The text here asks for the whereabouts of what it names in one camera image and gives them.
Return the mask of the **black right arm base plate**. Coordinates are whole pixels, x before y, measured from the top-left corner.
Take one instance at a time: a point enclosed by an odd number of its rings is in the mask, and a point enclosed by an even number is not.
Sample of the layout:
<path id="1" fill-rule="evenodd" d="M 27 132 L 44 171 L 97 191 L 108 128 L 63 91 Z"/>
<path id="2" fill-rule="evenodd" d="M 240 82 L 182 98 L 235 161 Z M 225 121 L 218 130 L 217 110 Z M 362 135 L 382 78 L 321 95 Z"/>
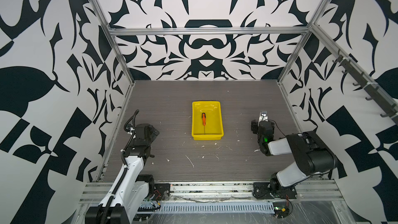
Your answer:
<path id="1" fill-rule="evenodd" d="M 294 186 L 284 188 L 275 182 L 253 183 L 252 195 L 258 200 L 264 199 L 296 199 L 297 191 Z"/>

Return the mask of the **orange black screwdriver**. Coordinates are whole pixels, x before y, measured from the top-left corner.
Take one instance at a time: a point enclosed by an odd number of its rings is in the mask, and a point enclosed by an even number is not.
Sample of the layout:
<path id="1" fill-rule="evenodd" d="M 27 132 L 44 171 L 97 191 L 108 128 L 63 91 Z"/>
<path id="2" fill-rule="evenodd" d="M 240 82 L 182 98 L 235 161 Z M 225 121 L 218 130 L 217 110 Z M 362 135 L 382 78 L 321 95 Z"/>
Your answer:
<path id="1" fill-rule="evenodd" d="M 202 113 L 201 118 L 202 118 L 202 125 L 205 127 L 206 126 L 206 114 Z"/>

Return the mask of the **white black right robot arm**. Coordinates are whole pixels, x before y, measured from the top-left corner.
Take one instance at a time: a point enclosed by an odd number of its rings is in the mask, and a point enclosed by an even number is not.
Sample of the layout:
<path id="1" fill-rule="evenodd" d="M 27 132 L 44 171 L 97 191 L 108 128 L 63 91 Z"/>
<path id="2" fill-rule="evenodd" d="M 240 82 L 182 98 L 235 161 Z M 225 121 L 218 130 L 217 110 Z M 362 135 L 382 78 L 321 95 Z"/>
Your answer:
<path id="1" fill-rule="evenodd" d="M 274 139 L 276 123 L 253 120 L 251 131 L 257 135 L 260 151 L 268 156 L 292 154 L 294 162 L 275 173 L 269 183 L 270 192 L 280 192 L 314 175 L 332 174 L 337 167 L 336 155 L 316 134 L 308 131 Z"/>

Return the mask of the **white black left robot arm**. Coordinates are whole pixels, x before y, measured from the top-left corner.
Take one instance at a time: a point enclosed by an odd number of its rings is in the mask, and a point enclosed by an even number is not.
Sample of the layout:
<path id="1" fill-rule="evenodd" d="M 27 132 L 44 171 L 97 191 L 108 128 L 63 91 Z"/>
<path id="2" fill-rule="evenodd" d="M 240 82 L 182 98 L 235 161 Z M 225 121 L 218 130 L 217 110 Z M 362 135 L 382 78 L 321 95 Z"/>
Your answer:
<path id="1" fill-rule="evenodd" d="M 154 179 L 141 174 L 151 154 L 151 144 L 159 131 L 151 124 L 133 127 L 127 125 L 131 135 L 121 150 L 122 167 L 106 196 L 97 206 L 89 207 L 86 224 L 131 224 L 144 199 L 154 192 Z"/>

